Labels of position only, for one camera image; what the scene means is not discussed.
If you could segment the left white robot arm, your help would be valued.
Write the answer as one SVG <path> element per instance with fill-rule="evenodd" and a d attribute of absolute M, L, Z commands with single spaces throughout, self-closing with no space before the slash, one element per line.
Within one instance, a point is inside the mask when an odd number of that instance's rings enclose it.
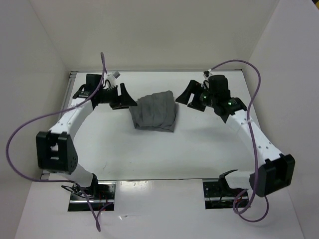
<path fill-rule="evenodd" d="M 73 96 L 71 110 L 65 112 L 48 131 L 40 131 L 36 135 L 39 168 L 61 174 L 65 179 L 72 181 L 75 191 L 81 189 L 82 194 L 88 199 L 98 196 L 98 179 L 78 162 L 73 140 L 82 123 L 99 104 L 109 104 L 114 110 L 137 105 L 123 83 L 98 90 L 84 86 Z"/>

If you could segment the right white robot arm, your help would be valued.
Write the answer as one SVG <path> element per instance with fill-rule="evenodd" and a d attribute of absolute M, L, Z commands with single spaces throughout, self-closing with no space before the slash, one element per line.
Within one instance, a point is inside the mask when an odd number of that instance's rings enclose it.
<path fill-rule="evenodd" d="M 229 196 L 236 189 L 252 189 L 257 196 L 264 197 L 290 186 L 296 163 L 293 156 L 283 154 L 248 118 L 247 107 L 239 98 L 231 96 L 224 75 L 206 76 L 206 80 L 208 87 L 191 80 L 176 102 L 202 112 L 207 107 L 213 108 L 257 161 L 257 172 L 233 169 L 221 174 L 219 192 Z"/>

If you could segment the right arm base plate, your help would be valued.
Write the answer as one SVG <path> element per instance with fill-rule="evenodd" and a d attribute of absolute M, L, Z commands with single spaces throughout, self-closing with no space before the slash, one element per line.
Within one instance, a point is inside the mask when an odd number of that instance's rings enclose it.
<path fill-rule="evenodd" d="M 202 182 L 205 201 L 205 209 L 231 209 L 235 197 L 243 189 L 230 189 L 223 191 L 217 179 Z"/>

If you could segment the grey pleated skirt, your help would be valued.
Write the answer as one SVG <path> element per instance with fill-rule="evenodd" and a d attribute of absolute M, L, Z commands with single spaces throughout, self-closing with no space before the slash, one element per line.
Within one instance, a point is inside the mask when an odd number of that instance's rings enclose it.
<path fill-rule="evenodd" d="M 178 104 L 172 91 L 141 97 L 135 107 L 129 107 L 129 111 L 135 129 L 174 132 Z"/>

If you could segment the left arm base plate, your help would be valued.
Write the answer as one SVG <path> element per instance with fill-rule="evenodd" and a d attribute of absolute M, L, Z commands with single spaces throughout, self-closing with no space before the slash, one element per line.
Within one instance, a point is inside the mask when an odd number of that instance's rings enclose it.
<path fill-rule="evenodd" d="M 61 186 L 66 191 L 70 192 L 69 199 L 69 212 L 84 212 L 90 211 L 89 205 L 84 197 L 84 194 L 79 191 L 75 186 Z M 99 193 L 95 196 L 88 196 L 90 204 L 95 212 L 100 211 L 113 211 L 115 203 L 115 181 L 99 181 Z"/>

